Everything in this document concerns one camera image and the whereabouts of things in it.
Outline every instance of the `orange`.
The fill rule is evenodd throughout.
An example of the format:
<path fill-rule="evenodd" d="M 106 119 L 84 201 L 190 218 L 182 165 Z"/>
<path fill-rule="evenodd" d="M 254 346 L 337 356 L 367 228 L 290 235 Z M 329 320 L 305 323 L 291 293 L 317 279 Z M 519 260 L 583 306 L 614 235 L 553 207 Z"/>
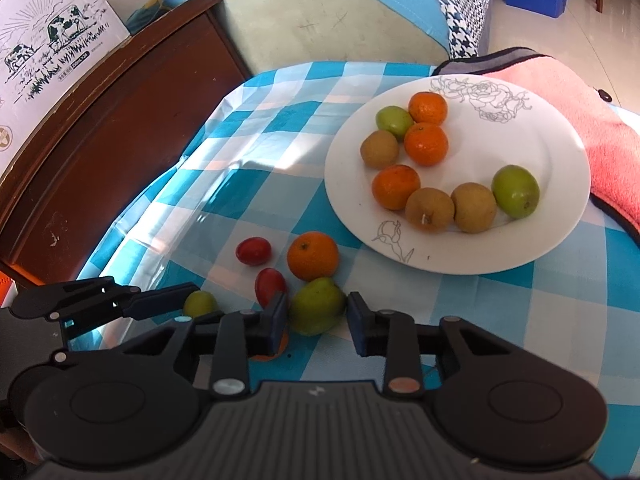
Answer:
<path fill-rule="evenodd" d="M 373 197 L 385 209 L 404 209 L 411 193 L 420 189 L 420 176 L 414 168 L 404 164 L 389 166 L 380 171 L 371 183 Z"/>
<path fill-rule="evenodd" d="M 261 363 L 266 361 L 273 361 L 276 357 L 280 357 L 282 353 L 287 349 L 287 345 L 289 344 L 289 329 L 285 328 L 282 333 L 282 339 L 280 340 L 280 347 L 278 348 L 278 353 L 276 355 L 268 356 L 268 355 L 255 355 L 251 358 L 251 361 L 260 361 Z"/>
<path fill-rule="evenodd" d="M 409 115 L 417 123 L 442 124 L 447 118 L 447 102 L 433 92 L 418 92 L 409 100 Z"/>
<path fill-rule="evenodd" d="M 305 282 L 332 276 L 338 263 L 338 245 L 329 235 L 318 231 L 301 234 L 287 251 L 289 270 Z"/>
<path fill-rule="evenodd" d="M 438 164 L 449 151 L 449 139 L 435 124 L 417 123 L 404 136 L 404 150 L 421 166 Z"/>

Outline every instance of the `tiled floor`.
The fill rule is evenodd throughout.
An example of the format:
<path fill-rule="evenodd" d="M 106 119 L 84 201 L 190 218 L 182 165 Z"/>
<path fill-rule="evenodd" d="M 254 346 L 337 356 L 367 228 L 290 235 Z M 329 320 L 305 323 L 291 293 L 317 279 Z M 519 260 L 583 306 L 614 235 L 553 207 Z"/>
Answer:
<path fill-rule="evenodd" d="M 549 54 L 640 114 L 640 0 L 604 0 L 602 14 L 595 0 L 568 0 L 556 19 L 494 2 L 492 52 L 528 46 Z"/>

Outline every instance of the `brown pear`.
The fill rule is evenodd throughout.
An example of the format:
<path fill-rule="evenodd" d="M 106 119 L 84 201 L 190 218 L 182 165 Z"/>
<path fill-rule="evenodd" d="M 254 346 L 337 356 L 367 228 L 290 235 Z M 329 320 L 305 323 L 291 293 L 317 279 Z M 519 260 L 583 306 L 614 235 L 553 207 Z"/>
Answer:
<path fill-rule="evenodd" d="M 410 224 L 430 233 L 446 230 L 453 221 L 455 208 L 448 194 L 433 187 L 423 187 L 409 197 L 404 214 Z"/>
<path fill-rule="evenodd" d="M 384 170 L 398 160 L 400 146 L 394 134 L 378 130 L 360 145 L 360 156 L 365 166 L 374 170 Z"/>
<path fill-rule="evenodd" d="M 454 221 L 465 233 L 481 233 L 491 227 L 498 206 L 491 190 L 477 182 L 460 184 L 451 193 L 456 207 Z"/>

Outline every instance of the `pink towel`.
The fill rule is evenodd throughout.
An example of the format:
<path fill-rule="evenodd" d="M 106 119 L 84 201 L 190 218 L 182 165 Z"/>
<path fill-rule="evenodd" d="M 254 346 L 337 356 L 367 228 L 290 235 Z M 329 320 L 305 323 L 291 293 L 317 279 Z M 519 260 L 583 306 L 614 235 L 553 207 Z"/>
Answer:
<path fill-rule="evenodd" d="M 532 91 L 569 120 L 587 151 L 594 202 L 640 246 L 640 135 L 551 57 L 534 57 L 486 75 Z"/>

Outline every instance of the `white plate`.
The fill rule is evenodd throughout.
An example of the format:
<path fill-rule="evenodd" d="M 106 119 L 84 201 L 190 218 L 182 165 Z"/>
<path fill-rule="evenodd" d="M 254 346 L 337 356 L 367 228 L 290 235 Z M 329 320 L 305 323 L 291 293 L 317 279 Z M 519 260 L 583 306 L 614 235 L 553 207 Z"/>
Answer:
<path fill-rule="evenodd" d="M 540 203 L 531 216 L 510 221 L 500 212 L 484 233 L 464 234 L 453 226 L 433 235 L 377 204 L 370 190 L 377 172 L 364 166 L 360 145 L 377 129 L 380 108 L 406 108 L 420 91 L 447 99 L 449 114 L 442 127 L 449 137 L 449 153 L 440 164 L 422 168 L 401 149 L 398 163 L 415 168 L 423 187 L 446 193 L 463 182 L 490 188 L 501 167 L 523 166 L 540 184 Z M 417 269 L 485 274 L 531 262 L 562 242 L 584 212 L 591 178 L 580 137 L 544 99 L 485 76 L 445 75 L 398 86 L 357 110 L 335 135 L 324 180 L 338 218 L 377 252 Z"/>

